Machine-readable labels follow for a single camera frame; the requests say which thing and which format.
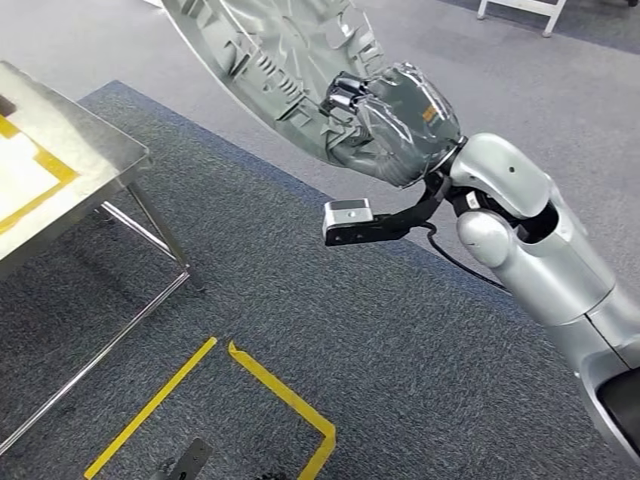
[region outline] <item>black cable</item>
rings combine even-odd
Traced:
[[[442,255],[446,260],[448,260],[448,261],[453,263],[454,265],[455,265],[455,266],[457,266],[460,269],[464,270],[466,273],[469,273],[471,275],[473,275],[475,278],[479,278],[480,280],[482,280],[483,282],[488,283],[489,285],[491,285],[492,287],[495,287],[495,288],[497,288],[497,289],[500,289],[500,290],[502,290],[503,292],[506,292],[506,293],[511,295],[511,292],[507,290],[505,286],[501,285],[501,284],[497,283],[497,282],[494,282],[494,281],[491,280],[491,278],[487,278],[485,275],[482,275],[482,273],[478,273],[475,270],[472,270],[471,268],[469,268],[463,263],[460,263],[460,262],[456,260],[455,258],[449,255],[448,253],[445,252],[440,245],[438,245],[437,243],[435,243],[435,240],[433,238],[434,235],[438,233],[438,228],[435,225],[430,223],[430,222],[425,222],[425,223],[423,224],[423,226],[424,228],[426,228],[426,229],[429,230],[429,233],[426,234],[426,238],[429,240],[429,243],[430,243],[431,246],[433,247],[436,252],[439,253],[440,255]]]

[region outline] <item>white paper on table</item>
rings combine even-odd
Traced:
[[[18,133],[0,135],[0,221],[46,193],[59,180],[35,161],[38,148]]]

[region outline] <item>orange label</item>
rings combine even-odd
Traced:
[[[435,109],[433,108],[433,105],[429,105],[429,108],[424,111],[422,114],[422,118],[424,119],[425,122],[430,122],[433,120],[433,117],[435,116]]]

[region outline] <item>plastic cover on hand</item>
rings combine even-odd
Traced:
[[[437,166],[460,139],[449,103],[420,70],[398,64],[368,80],[356,103],[358,118],[374,141],[334,149],[344,166],[407,187]]]

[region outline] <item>blue carpet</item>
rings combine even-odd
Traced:
[[[320,479],[634,479],[573,376],[511,298],[406,241],[325,248],[326,196],[118,82],[82,101],[149,146],[140,179],[208,284],[180,290],[0,458],[2,479],[82,472],[209,336],[218,345],[97,479],[150,478],[194,437],[198,477],[295,478],[320,435],[229,341],[336,425]],[[133,203],[114,203],[134,218]],[[87,218],[0,284],[0,434],[169,279],[118,225]]]

